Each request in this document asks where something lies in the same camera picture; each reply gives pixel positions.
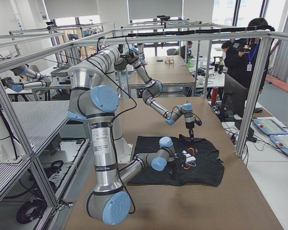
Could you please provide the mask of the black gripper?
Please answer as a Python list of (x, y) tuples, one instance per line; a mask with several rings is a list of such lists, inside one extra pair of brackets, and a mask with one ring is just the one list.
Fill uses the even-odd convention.
[(188, 129), (188, 132), (189, 132), (189, 135), (190, 135), (190, 140), (193, 140), (194, 139), (194, 131), (193, 131), (194, 121), (185, 122), (185, 126)]
[[(175, 153), (174, 159), (175, 159), (175, 163), (176, 163), (177, 168), (183, 168), (184, 167), (184, 164), (185, 164), (185, 155), (184, 154)], [(177, 180), (177, 178), (178, 178), (177, 169), (174, 169), (174, 168), (170, 169), (169, 178), (171, 180)]]

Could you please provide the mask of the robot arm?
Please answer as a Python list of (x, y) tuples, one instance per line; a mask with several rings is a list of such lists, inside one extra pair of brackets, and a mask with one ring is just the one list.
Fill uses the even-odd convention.
[(96, 175), (96, 185), (87, 197), (85, 208), (91, 218), (107, 225), (118, 225), (134, 205), (125, 187), (127, 182), (145, 167), (159, 172), (164, 170), (168, 160), (175, 155), (174, 144), (170, 137), (162, 137), (157, 152), (139, 153), (119, 169), (112, 137), (113, 118), (119, 105), (116, 92), (98, 82), (80, 94), (79, 99), (79, 107), (91, 128)]
[(85, 59), (82, 64), (90, 71), (90, 75), (99, 75), (101, 78), (107, 75), (111, 67), (118, 71), (125, 69), (127, 65), (133, 66), (145, 83), (145, 90), (142, 95), (143, 102), (159, 113), (168, 125), (174, 124), (183, 116), (190, 138), (194, 138), (195, 115), (192, 111), (192, 105), (190, 103), (177, 105), (169, 111), (156, 101), (156, 96), (160, 94), (163, 89), (162, 84), (148, 75), (142, 61), (139, 59), (139, 54), (136, 49), (128, 47), (126, 50), (122, 50), (121, 45), (109, 45)]

